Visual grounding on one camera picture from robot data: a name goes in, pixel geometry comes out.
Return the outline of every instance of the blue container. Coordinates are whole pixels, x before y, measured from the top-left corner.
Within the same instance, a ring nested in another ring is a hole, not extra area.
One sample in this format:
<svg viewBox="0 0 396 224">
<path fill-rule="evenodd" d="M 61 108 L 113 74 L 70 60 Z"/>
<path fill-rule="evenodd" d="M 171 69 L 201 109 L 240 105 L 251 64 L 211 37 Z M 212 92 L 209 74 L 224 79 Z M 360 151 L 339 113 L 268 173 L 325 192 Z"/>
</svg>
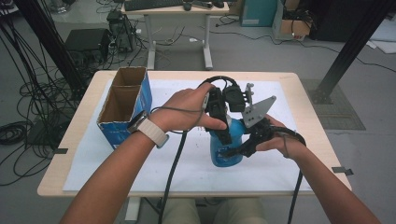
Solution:
<svg viewBox="0 0 396 224">
<path fill-rule="evenodd" d="M 230 119 L 229 128 L 230 135 L 233 141 L 230 145 L 224 146 L 220 142 L 219 138 L 215 135 L 215 133 L 213 131 L 210 132 L 210 154 L 213 164 L 218 167 L 228 167 L 236 165 L 243 158 L 242 155 L 235 155 L 230 158 L 224 158 L 220 154 L 220 152 L 225 152 L 242 145 L 242 135 L 245 132 L 245 126 L 242 124 L 242 122 L 237 119 Z"/>
</svg>

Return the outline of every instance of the mat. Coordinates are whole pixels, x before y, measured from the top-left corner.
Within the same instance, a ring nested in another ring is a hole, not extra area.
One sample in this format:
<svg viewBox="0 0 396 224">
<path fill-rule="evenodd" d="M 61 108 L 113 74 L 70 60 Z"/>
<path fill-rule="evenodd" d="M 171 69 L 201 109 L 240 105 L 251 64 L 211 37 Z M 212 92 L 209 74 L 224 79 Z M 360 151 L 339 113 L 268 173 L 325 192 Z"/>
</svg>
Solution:
<svg viewBox="0 0 396 224">
<path fill-rule="evenodd" d="M 313 91 L 317 88 L 321 80 L 317 79 L 302 79 L 301 82 L 307 92 Z M 311 103 L 318 115 L 321 125 L 327 130 L 366 130 L 358 114 L 353 109 L 352 105 L 344 95 L 341 88 L 335 86 L 330 95 L 332 104 L 330 105 L 316 105 Z"/>
</svg>

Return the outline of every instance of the person's right hand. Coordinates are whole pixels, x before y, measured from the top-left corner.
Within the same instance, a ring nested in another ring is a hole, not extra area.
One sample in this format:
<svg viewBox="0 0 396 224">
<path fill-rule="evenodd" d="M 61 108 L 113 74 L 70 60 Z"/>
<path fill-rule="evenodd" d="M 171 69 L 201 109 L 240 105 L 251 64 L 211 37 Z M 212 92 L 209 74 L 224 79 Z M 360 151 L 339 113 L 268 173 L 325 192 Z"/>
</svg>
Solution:
<svg viewBox="0 0 396 224">
<path fill-rule="evenodd" d="M 269 115 L 266 115 L 265 117 L 276 127 L 286 127 L 282 122 Z M 304 151 L 304 149 L 307 149 L 306 146 L 300 143 L 297 139 L 285 133 L 276 133 L 271 140 L 256 146 L 257 151 L 268 151 L 275 148 L 282 153 L 284 157 L 292 160 L 294 160 L 300 152 Z"/>
</svg>

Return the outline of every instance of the desk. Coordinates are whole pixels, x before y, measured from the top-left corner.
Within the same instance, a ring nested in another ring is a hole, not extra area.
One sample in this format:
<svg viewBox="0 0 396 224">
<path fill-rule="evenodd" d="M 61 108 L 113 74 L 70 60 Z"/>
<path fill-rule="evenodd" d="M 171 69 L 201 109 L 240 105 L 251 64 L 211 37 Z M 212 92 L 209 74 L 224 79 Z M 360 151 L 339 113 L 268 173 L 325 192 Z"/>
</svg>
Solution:
<svg viewBox="0 0 396 224">
<path fill-rule="evenodd" d="M 143 15 L 148 35 L 148 66 L 149 70 L 154 69 L 155 63 L 155 41 L 152 40 L 152 25 L 156 23 L 158 26 L 184 26 L 197 25 L 205 27 L 205 40 L 203 41 L 205 68 L 213 69 L 212 58 L 210 56 L 209 47 L 209 28 L 210 16 L 224 15 L 228 13 L 229 8 L 224 4 L 224 8 L 212 7 L 210 10 L 193 7 L 191 11 L 185 11 L 183 7 L 164 7 L 148 10 L 125 11 L 122 6 L 121 12 L 126 15 Z"/>
<path fill-rule="evenodd" d="M 101 98 L 107 82 L 115 76 L 115 71 L 100 71 L 95 74 L 90 87 L 87 89 L 84 98 L 81 101 L 76 115 L 73 117 L 69 128 L 67 129 L 60 147 L 68 148 L 67 154 L 55 155 L 45 173 L 39 187 L 38 194 L 41 196 L 74 196 L 76 191 L 63 191 L 65 180 L 70 171 L 78 144 L 86 132 L 87 126 L 91 119 L 92 113 Z M 318 156 L 318 158 L 331 169 L 334 166 L 340 166 L 332 146 L 320 125 L 318 117 L 309 102 L 304 88 L 297 75 L 292 73 L 262 73 L 262 72 L 191 72 L 191 71 L 148 71 L 149 78 L 155 79 L 183 79 L 205 80 L 213 76 L 228 76 L 237 80 L 254 81 L 276 81 L 279 82 L 285 97 L 289 103 L 291 114 L 296 123 L 299 133 L 305 138 L 309 148 Z M 347 178 L 344 174 L 336 176 L 351 189 Z M 304 194 L 313 194 L 312 191 L 301 192 Z M 201 194 L 191 193 L 171 195 L 176 197 L 188 196 L 264 196 L 264 195 L 291 195 L 292 188 L 285 191 L 256 191 L 227 194 L 213 194 L 210 192 L 201 192 Z M 162 196 L 161 193 L 145 194 L 142 192 L 129 194 L 130 196 Z"/>
</svg>

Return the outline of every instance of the wristwatch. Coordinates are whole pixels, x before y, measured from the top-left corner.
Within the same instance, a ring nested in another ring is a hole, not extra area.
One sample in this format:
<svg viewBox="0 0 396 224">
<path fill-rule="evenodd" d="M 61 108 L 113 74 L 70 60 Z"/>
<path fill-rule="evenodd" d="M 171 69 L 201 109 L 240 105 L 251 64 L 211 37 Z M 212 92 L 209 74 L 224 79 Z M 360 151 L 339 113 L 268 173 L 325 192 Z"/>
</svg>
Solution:
<svg viewBox="0 0 396 224">
<path fill-rule="evenodd" d="M 128 131 L 134 133 L 140 131 L 151 139 L 157 148 L 163 147 L 169 139 L 169 135 L 165 134 L 155 123 L 148 119 L 149 114 L 145 110 L 136 115 L 128 125 Z"/>
</svg>

